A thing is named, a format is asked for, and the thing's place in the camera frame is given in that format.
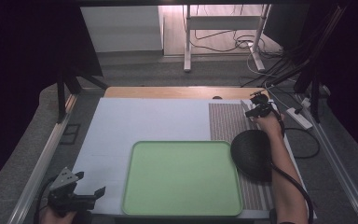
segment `striped fabric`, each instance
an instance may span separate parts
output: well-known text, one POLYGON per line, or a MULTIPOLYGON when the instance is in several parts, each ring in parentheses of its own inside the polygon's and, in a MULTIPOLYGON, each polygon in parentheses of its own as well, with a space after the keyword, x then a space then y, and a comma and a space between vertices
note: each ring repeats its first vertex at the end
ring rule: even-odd
MULTIPOLYGON (((224 140, 231 143, 237 134, 257 129, 256 125, 244 116, 244 111, 241 105, 209 104, 211 140, 224 140)), ((270 183, 252 181, 240 172, 239 177, 244 210, 273 208, 270 183)))

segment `wooden floor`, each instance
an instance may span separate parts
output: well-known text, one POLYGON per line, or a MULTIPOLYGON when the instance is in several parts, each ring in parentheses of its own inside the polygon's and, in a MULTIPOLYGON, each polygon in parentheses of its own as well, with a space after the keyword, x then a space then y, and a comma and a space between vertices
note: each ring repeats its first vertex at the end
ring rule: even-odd
MULTIPOLYGON (((191 6, 191 16, 260 16, 261 5, 198 5, 191 6)), ((186 6, 159 7, 159 13, 163 15, 164 55, 183 55, 186 45, 186 6)), ((200 30, 191 31, 190 41, 193 44, 192 55, 204 54, 248 54, 245 44, 242 48, 235 48, 236 41, 254 40, 254 30, 230 31, 220 35, 214 35, 225 31, 200 30)), ((268 52, 276 52, 281 47, 265 35, 261 36, 259 47, 268 52)))

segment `person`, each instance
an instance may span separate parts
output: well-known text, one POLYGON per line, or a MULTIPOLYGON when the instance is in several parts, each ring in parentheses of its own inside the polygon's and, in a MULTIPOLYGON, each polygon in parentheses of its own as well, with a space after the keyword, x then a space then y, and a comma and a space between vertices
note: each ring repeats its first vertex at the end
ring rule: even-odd
MULTIPOLYGON (((253 118, 270 142, 272 162, 289 174, 297 183, 300 178, 283 142, 281 125, 270 112, 264 118, 253 118)), ((272 169, 272 190, 274 192, 277 223, 308 223, 308 211, 303 195, 285 177, 272 169)))

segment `aluminum rail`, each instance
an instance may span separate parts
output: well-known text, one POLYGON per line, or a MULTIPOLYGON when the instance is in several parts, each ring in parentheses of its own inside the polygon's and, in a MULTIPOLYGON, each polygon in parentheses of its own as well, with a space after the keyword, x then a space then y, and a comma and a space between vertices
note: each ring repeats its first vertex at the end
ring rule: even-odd
POLYGON ((20 224, 24 221, 25 217, 28 214, 29 208, 34 200, 34 196, 39 189, 40 183, 45 176, 46 170, 50 164, 51 158, 54 155, 54 152, 57 148, 57 145, 60 142, 63 131, 65 130, 66 124, 68 123, 69 118, 71 117, 74 105, 76 103, 77 95, 71 94, 66 102, 66 115, 63 118, 61 123, 57 123, 51 132, 46 145, 40 154, 39 160, 34 167, 34 170, 31 173, 30 178, 28 179, 27 184, 22 191, 22 194, 17 201, 16 206, 8 220, 8 224, 20 224))
MULTIPOLYGON (((302 101, 302 99, 298 95, 296 97, 299 102, 302 101)), ((324 155, 330 162, 330 165, 333 168, 333 171, 335 172, 338 181, 341 184, 341 187, 347 194, 347 197, 349 198, 351 205, 353 206, 353 209, 358 216, 358 188, 356 184, 353 182, 350 174, 345 169, 345 166, 343 165, 336 150, 334 149, 333 144, 330 142, 327 137, 327 134, 324 132, 324 128, 322 127, 322 125, 315 121, 309 110, 304 109, 303 111, 305 112, 307 119, 310 120, 310 122, 312 123, 314 131, 317 134, 317 138, 321 142, 322 149, 324 150, 324 155)))

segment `hand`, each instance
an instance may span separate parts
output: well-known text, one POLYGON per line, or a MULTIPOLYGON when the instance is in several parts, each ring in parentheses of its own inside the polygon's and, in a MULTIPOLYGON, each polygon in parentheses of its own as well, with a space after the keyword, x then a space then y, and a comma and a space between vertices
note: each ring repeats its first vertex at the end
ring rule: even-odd
POLYGON ((268 136, 275 134, 282 136, 281 125, 273 112, 269 112, 269 114, 264 118, 253 118, 253 122, 257 123, 261 130, 263 130, 268 136))
POLYGON ((69 212, 65 217, 60 217, 49 206, 44 209, 42 217, 40 219, 41 224, 71 224, 76 212, 69 212))

